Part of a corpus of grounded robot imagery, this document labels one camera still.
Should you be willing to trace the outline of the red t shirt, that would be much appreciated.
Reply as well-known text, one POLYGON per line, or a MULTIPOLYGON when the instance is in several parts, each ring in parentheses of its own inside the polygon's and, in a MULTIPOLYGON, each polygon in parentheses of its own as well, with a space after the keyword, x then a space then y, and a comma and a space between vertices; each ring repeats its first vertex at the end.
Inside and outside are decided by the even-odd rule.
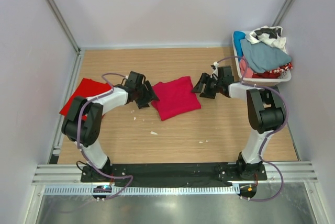
POLYGON ((77 96, 88 98, 92 96, 97 96, 101 93, 108 92, 110 91, 110 89, 111 89, 110 85, 107 83, 101 83, 92 79, 83 78, 79 83, 78 87, 76 88, 76 90, 74 91, 74 93, 65 103, 63 108, 60 110, 59 114, 62 116, 66 116, 69 112, 73 100, 77 96))

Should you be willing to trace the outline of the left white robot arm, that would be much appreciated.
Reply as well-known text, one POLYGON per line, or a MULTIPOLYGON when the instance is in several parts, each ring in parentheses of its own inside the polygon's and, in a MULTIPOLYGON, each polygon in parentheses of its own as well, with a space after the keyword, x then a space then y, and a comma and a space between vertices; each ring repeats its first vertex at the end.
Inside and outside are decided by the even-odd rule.
POLYGON ((110 74, 103 74, 102 78, 109 85, 108 91, 91 97, 75 97, 61 128, 62 133, 76 144, 86 160, 86 166, 93 170, 93 176, 100 182, 109 178, 132 178, 131 175, 112 176, 110 159, 98 140, 103 116, 131 102, 142 109, 149 107, 152 101, 159 101, 145 75, 131 71, 127 76, 122 75, 122 82, 117 85, 108 81, 107 75, 110 74))

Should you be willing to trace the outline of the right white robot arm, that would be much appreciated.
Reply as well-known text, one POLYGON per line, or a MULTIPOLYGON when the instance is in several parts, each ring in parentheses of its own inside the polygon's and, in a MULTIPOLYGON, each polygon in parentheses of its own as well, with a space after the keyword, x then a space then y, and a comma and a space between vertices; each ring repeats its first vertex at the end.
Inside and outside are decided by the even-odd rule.
POLYGON ((273 134, 287 122, 283 99, 274 87, 258 87, 236 82, 230 66, 213 66, 212 74, 202 73, 192 93, 214 99, 221 93, 228 98, 246 102, 248 121, 252 128, 245 148, 239 153, 236 163, 219 166, 222 181, 251 181, 266 179, 264 151, 273 134))

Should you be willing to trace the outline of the magenta t shirt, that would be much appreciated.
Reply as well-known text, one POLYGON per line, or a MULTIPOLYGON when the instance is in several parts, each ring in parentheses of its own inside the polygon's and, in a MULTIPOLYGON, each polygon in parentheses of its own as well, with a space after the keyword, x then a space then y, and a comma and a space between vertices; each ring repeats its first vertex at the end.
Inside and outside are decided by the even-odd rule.
POLYGON ((190 76, 165 83, 158 82, 152 88, 159 101, 154 100, 151 105, 157 110, 161 121, 201 109, 196 94, 191 92, 193 84, 190 76))

